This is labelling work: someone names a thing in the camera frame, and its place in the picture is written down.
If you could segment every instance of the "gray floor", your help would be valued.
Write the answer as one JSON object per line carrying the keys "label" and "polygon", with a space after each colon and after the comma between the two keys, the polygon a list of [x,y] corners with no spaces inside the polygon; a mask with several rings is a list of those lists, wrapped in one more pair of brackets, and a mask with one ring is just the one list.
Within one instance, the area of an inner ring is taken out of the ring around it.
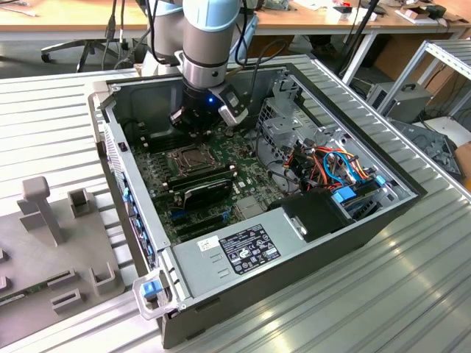
{"label": "gray floor", "polygon": [[[337,48],[341,48],[343,36],[333,36],[333,43]],[[77,63],[82,54],[82,47],[57,51],[51,54],[52,63],[43,63],[40,58],[40,50],[46,46],[58,44],[57,41],[34,41],[34,42],[0,42],[0,79],[15,77],[43,76],[54,74],[70,74],[75,72]],[[112,50],[117,50],[112,43]],[[308,53],[311,44],[303,37],[297,36],[290,48],[296,53]],[[85,65],[85,71],[97,71],[101,69],[102,53],[97,51],[95,55],[89,55]],[[116,60],[109,57],[106,68],[113,68]],[[326,63],[329,67],[335,65],[334,62]],[[360,68],[358,78],[368,79],[372,82],[385,82],[389,78],[381,71],[371,68]],[[361,86],[361,89],[368,89],[368,86]]]}
{"label": "gray floor", "polygon": [[[57,41],[34,42],[0,42],[0,79],[16,77],[44,76],[55,74],[70,74],[77,69],[77,63],[82,55],[83,47],[72,48],[51,53],[52,63],[43,63],[41,48],[58,44]],[[106,68],[113,68],[116,60],[109,57]],[[102,53],[89,55],[84,71],[101,70]]]}

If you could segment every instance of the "aluminum extrusion table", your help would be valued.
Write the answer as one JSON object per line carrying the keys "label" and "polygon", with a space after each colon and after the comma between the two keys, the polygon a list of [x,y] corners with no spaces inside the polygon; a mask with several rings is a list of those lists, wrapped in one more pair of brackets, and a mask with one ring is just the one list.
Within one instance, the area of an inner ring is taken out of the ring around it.
{"label": "aluminum extrusion table", "polygon": [[[426,54],[433,55],[435,59],[417,81],[419,85],[427,81],[427,78],[440,62],[451,67],[468,80],[471,80],[471,40],[425,40],[379,105],[379,113],[383,114],[386,111],[386,108],[394,99],[398,90],[404,85],[410,73],[419,65]],[[471,90],[456,103],[450,111],[450,115],[454,116],[470,98]]]}
{"label": "aluminum extrusion table", "polygon": [[[169,352],[470,352],[471,195],[321,63],[306,56],[274,61],[295,64],[420,182],[428,195],[364,248]],[[0,173],[0,190],[9,183],[5,179],[37,173],[38,168],[49,165],[51,175],[63,175],[57,179],[62,182],[54,184],[55,197],[65,193],[71,183],[73,188],[84,185],[98,193],[121,272],[130,283],[135,277],[132,259],[116,223],[84,116],[85,97],[80,87],[92,79],[69,75],[42,81],[0,81],[4,103],[0,171],[12,163],[25,170],[23,175],[7,178]],[[16,103],[8,103],[13,97]],[[307,105],[321,122],[330,121],[313,101]],[[13,132],[19,127],[22,135]],[[21,156],[22,149],[30,150],[25,154],[28,158],[14,159]],[[63,164],[53,163],[54,158]],[[8,210],[15,195],[1,197],[2,209]],[[129,291],[4,349],[49,350],[163,351],[157,324],[139,316]]]}

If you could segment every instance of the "blue latch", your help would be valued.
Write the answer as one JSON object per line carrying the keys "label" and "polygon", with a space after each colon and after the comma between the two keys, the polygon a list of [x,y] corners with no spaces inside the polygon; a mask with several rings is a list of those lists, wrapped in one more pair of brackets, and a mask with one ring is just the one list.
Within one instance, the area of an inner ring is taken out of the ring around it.
{"label": "blue latch", "polygon": [[135,219],[135,225],[138,227],[139,230],[142,230],[142,223],[139,218]]}
{"label": "blue latch", "polygon": [[149,300],[155,298],[163,290],[162,285],[158,279],[155,281],[144,283],[141,286],[141,295]]}
{"label": "blue latch", "polygon": [[346,186],[344,188],[337,189],[333,193],[333,197],[339,203],[345,202],[346,200],[349,200],[349,199],[351,199],[355,196],[356,196],[356,193],[352,190],[352,188],[350,186]]}
{"label": "blue latch", "polygon": [[381,175],[377,175],[376,176],[376,182],[380,185],[380,186],[383,186],[386,184],[386,180],[381,176]]}
{"label": "blue latch", "polygon": [[128,202],[129,198],[130,198],[130,189],[129,188],[124,188],[123,201]]}

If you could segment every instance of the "wooden desk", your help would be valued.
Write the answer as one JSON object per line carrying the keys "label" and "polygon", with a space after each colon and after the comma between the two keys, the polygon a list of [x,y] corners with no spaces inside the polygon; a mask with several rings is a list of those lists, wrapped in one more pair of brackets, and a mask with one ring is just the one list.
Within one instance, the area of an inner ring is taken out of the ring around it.
{"label": "wooden desk", "polygon": [[[37,17],[0,9],[0,40],[100,39],[111,15],[112,0],[25,0],[31,7],[4,5],[33,11]],[[116,36],[119,36],[121,2],[116,7]],[[124,35],[139,38],[147,19],[135,0],[124,8]]]}
{"label": "wooden desk", "polygon": [[[351,2],[354,6],[358,3],[357,1]],[[379,34],[449,32],[452,33],[452,39],[458,39],[468,28],[471,28],[471,24],[465,23],[451,24],[449,28],[438,24],[417,26],[396,14],[394,12],[397,10],[396,8],[384,8],[387,11],[386,15],[378,17],[376,21],[370,21],[366,25],[364,39],[342,79],[347,85],[350,84]],[[346,35],[350,32],[353,16],[349,21],[329,22],[326,19],[326,11],[326,9],[313,11],[294,2],[291,3],[289,11],[261,10],[257,12],[259,23],[256,35]]]}

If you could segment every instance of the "desk leg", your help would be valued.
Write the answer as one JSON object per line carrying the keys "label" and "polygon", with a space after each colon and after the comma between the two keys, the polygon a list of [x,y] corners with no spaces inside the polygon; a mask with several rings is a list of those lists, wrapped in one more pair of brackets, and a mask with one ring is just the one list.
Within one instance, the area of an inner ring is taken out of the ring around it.
{"label": "desk leg", "polygon": [[368,35],[365,35],[365,38],[363,38],[363,40],[361,41],[361,44],[358,47],[358,50],[355,53],[352,62],[348,66],[347,72],[345,72],[344,77],[341,79],[347,86],[352,82],[356,71],[360,67],[360,64],[363,62],[363,59],[365,58],[366,54],[368,54],[369,48],[371,48],[371,45],[375,41],[377,35],[378,33],[376,31],[373,31]]}
{"label": "desk leg", "polygon": [[[459,39],[463,35],[464,31],[466,30],[460,29],[458,32],[453,33],[450,37],[450,40]],[[435,68],[439,63],[440,63],[439,59],[436,59],[436,58],[433,59],[432,63],[427,67],[427,69],[424,71],[422,76],[417,80],[417,83],[419,85],[423,85],[424,82],[427,81],[428,77],[432,74],[432,72],[435,71]]]}

